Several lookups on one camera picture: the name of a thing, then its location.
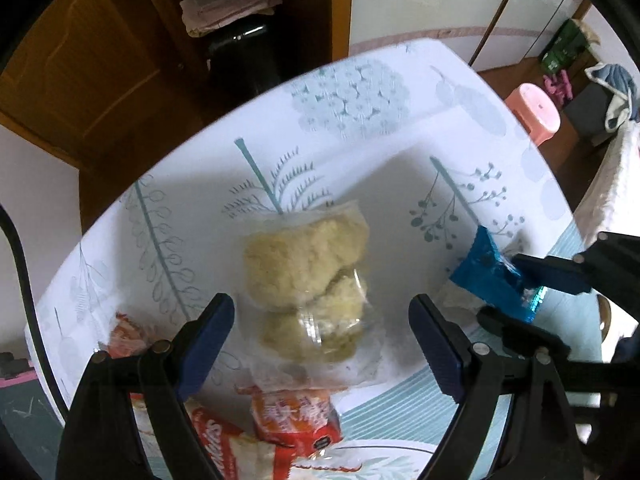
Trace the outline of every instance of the white cabinet door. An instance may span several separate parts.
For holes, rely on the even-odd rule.
[[[473,64],[477,71],[540,54],[582,0],[509,0]]]
[[[437,38],[469,62],[500,1],[353,0],[350,54],[415,38]]]

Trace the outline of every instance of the stool top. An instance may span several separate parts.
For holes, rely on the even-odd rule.
[[[523,83],[518,87],[518,92],[527,108],[545,129],[552,133],[556,133],[560,129],[558,109],[542,88],[532,83]]]

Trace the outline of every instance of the teal stem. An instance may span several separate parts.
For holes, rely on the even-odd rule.
[[[462,195],[462,193],[458,189],[458,186],[453,181],[452,177],[449,174],[449,171],[446,170],[446,168],[442,165],[442,163],[436,157],[430,156],[429,158],[431,159],[431,163],[433,164],[433,166],[436,168],[436,171],[438,171],[442,175],[444,181],[451,188],[451,190],[453,191],[453,194],[457,197],[458,201],[460,202],[460,205],[464,208],[466,213],[469,216],[471,216],[471,219],[476,223],[476,225],[480,226],[481,225],[480,219],[478,218],[476,213],[474,213],[474,210],[471,209],[471,206],[468,204],[465,197]]]
[[[167,267],[166,261],[164,260],[164,254],[162,254],[162,249],[160,248],[160,244],[158,243],[158,238],[156,237],[156,233],[154,232],[154,226],[151,223],[151,218],[149,217],[149,211],[146,209],[145,198],[142,196],[142,190],[140,189],[140,184],[138,181],[133,185],[136,190],[136,195],[138,196],[138,200],[140,201],[140,209],[142,209],[142,215],[145,217],[145,223],[149,230],[149,238],[151,238],[151,243],[154,245],[156,249],[156,254],[158,255],[158,260],[160,261],[160,265],[162,266],[162,270],[164,270],[164,275],[166,276],[166,280],[169,282],[169,286],[174,293],[175,299],[180,305],[180,309],[184,314],[184,317],[187,321],[191,321],[191,317],[187,311],[187,307],[184,306],[182,302],[182,298],[180,297],[180,292],[178,291],[178,287],[175,286],[174,279],[171,276],[171,272],[169,272],[169,267]]]
[[[264,189],[264,192],[269,197],[269,200],[271,200],[271,203],[273,204],[274,208],[276,208],[276,211],[278,212],[278,214],[281,214],[281,215],[284,214],[284,211],[280,207],[280,203],[278,202],[278,199],[274,195],[269,184],[267,184],[267,181],[264,175],[260,171],[260,168],[258,168],[258,165],[255,163],[255,160],[251,156],[251,153],[249,153],[249,150],[246,148],[244,139],[240,137],[239,139],[234,140],[234,144],[242,152],[242,156],[244,156],[245,160],[249,163],[249,166],[251,167],[255,176],[258,177],[258,180],[260,181],[260,184],[262,184],[262,188]]]

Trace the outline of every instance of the black cable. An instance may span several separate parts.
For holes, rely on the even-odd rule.
[[[42,334],[40,333],[40,327],[38,326],[38,317],[36,315],[36,307],[33,303],[33,294],[31,293],[31,283],[29,282],[29,271],[27,269],[27,261],[24,258],[24,250],[22,249],[22,243],[18,236],[18,231],[15,228],[11,217],[0,204],[0,228],[4,232],[6,239],[9,241],[11,252],[14,255],[15,270],[18,272],[18,281],[20,282],[20,293],[22,294],[22,304],[24,305],[24,313],[27,316],[27,326],[33,339],[33,347],[36,351],[36,356],[40,362],[40,370],[44,377],[49,391],[53,397],[60,415],[66,421],[69,413],[66,407],[65,400],[62,398],[58,383],[53,375],[49,358],[47,357],[47,351],[44,349],[44,343],[42,341]]]

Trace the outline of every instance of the table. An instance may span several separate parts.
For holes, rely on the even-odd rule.
[[[393,478],[415,476],[454,405],[439,393],[412,336],[409,300],[439,290],[478,224],[506,253],[572,256],[582,249],[562,192],[523,128],[437,41],[367,52],[283,84],[135,182],[82,238],[37,306],[66,401],[116,312],[171,338],[216,292],[239,290],[242,219],[351,199],[370,225],[369,299],[385,317],[386,381],[335,402],[349,441],[404,450],[408,458],[395,462],[404,465]],[[550,292],[536,323],[559,333],[572,358],[600,359],[593,296]],[[474,338],[495,344],[480,330]],[[248,399],[234,391],[246,359],[234,329],[200,400],[224,404],[225,416],[250,427]],[[478,478],[497,446],[506,402],[496,411]],[[388,454],[388,462],[397,455]]]

